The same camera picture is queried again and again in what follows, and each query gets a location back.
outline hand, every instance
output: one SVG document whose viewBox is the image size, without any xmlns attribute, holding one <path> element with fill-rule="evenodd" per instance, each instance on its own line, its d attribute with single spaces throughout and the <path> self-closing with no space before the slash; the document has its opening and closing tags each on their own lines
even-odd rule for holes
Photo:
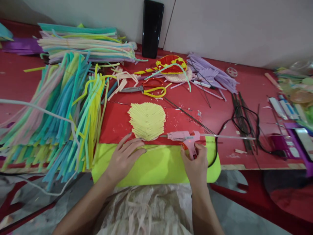
<svg viewBox="0 0 313 235">
<path fill-rule="evenodd" d="M 198 156 L 195 160 L 190 160 L 181 146 L 181 156 L 192 190 L 206 187 L 206 176 L 208 172 L 207 148 L 196 143 L 195 147 L 198 149 Z"/>
<path fill-rule="evenodd" d="M 103 173 L 103 176 L 115 185 L 128 175 L 137 159 L 147 151 L 146 149 L 136 150 L 138 147 L 144 146 L 142 139 L 132 139 L 125 143 L 130 136 L 131 133 L 118 143 L 108 168 Z"/>
</svg>

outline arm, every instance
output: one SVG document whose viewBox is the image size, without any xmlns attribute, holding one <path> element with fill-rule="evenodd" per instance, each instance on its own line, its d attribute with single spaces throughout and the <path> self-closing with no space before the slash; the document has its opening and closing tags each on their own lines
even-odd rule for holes
<svg viewBox="0 0 313 235">
<path fill-rule="evenodd" d="M 66 214 L 52 235 L 90 234 L 106 198 L 112 194 L 114 187 L 128 175 L 136 160 L 146 152 L 145 149 L 136 150 L 144 145 L 141 139 L 132 139 L 125 143 L 130 135 L 131 133 L 126 135 L 117 145 L 103 175 Z"/>
<path fill-rule="evenodd" d="M 181 155 L 192 189 L 192 223 L 194 234 L 223 235 L 223 229 L 218 221 L 212 205 L 209 189 L 206 184 L 208 171 L 207 148 L 195 144 L 198 149 L 197 159 L 191 161 L 181 147 Z"/>
</svg>

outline yellow-handled scissors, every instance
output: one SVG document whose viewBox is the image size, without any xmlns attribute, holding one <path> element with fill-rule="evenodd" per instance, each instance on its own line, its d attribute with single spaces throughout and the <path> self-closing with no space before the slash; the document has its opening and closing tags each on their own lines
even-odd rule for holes
<svg viewBox="0 0 313 235">
<path fill-rule="evenodd" d="M 156 81 L 160 82 L 160 84 L 158 84 L 158 85 L 148 84 L 148 82 L 151 81 L 151 80 L 156 80 Z M 144 95 L 147 95 L 147 96 L 150 96 L 150 97 L 154 97 L 154 98 L 161 98 L 161 97 L 165 96 L 165 94 L 166 94 L 166 88 L 163 87 L 163 84 L 164 83 L 163 83 L 163 80 L 161 78 L 149 78 L 148 80 L 143 82 L 141 86 L 124 88 L 120 92 L 137 92 L 137 91 L 141 91 Z M 149 90 L 145 90 L 144 89 L 145 87 L 153 87 L 153 88 L 149 89 Z M 163 90 L 164 92 L 161 93 L 160 95 L 150 94 L 150 92 L 155 91 L 155 90 Z"/>
</svg>

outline marker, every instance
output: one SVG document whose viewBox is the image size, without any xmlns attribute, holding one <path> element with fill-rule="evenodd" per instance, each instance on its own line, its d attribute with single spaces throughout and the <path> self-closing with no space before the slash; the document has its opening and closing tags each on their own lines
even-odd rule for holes
<svg viewBox="0 0 313 235">
<path fill-rule="evenodd" d="M 281 104 L 281 106 L 283 107 L 285 113 L 287 114 L 287 116 L 292 119 L 292 120 L 296 120 L 299 119 L 298 115 L 295 113 L 295 111 L 293 110 L 292 106 L 290 105 L 290 103 L 284 98 L 283 95 L 279 95 L 278 98 L 279 103 Z"/>
</svg>

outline power cord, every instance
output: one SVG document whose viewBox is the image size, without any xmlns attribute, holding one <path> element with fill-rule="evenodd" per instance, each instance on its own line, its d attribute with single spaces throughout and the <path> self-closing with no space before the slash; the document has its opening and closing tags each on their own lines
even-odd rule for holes
<svg viewBox="0 0 313 235">
<path fill-rule="evenodd" d="M 244 134 L 247 134 L 247 135 L 248 135 L 248 134 L 251 134 L 251 132 L 252 132 L 252 127 L 250 126 L 250 124 L 249 124 L 247 118 L 244 117 L 244 116 L 238 116 L 238 117 L 235 116 L 235 115 L 236 115 L 236 111 L 237 111 L 238 108 L 243 108 L 243 109 L 247 110 L 248 112 L 251 112 L 252 114 L 254 114 L 254 115 L 256 116 L 257 120 L 256 120 L 256 131 L 255 131 L 255 135 L 256 135 L 256 136 L 255 136 L 255 138 L 256 138 L 256 143 L 257 143 L 257 145 L 260 147 L 260 149 L 263 150 L 264 152 L 269 153 L 269 154 L 272 154 L 272 155 L 282 156 L 283 153 L 282 153 L 281 151 L 279 151 L 279 150 L 277 150 L 277 151 L 267 151 L 267 150 L 263 147 L 263 145 L 261 144 L 261 142 L 260 142 L 260 140 L 259 140 L 259 137 L 260 137 L 260 118 L 259 118 L 259 116 L 258 116 L 257 113 L 255 113 L 254 111 L 252 111 L 251 109 L 248 109 L 247 107 L 245 107 L 245 106 L 243 106 L 243 105 L 239 105 L 239 106 L 237 106 L 237 107 L 234 109 L 234 112 L 233 112 L 233 114 L 232 114 L 232 117 L 223 123 L 221 129 L 220 129 L 219 132 L 218 132 L 218 135 L 221 134 L 221 132 L 224 130 L 226 124 L 227 124 L 229 121 L 232 121 L 233 124 L 234 124 L 241 132 L 243 132 Z M 248 131 L 243 130 L 242 128 L 240 128 L 240 126 L 237 125 L 237 123 L 235 122 L 235 120 L 236 120 L 236 119 L 239 119 L 239 118 L 243 119 L 243 120 L 247 123 L 247 126 L 249 127 Z M 218 138 L 218 137 L 215 137 L 215 156 L 214 156 L 213 161 L 208 165 L 208 168 L 211 167 L 211 166 L 215 163 L 216 158 L 217 158 L 217 138 Z"/>
</svg>

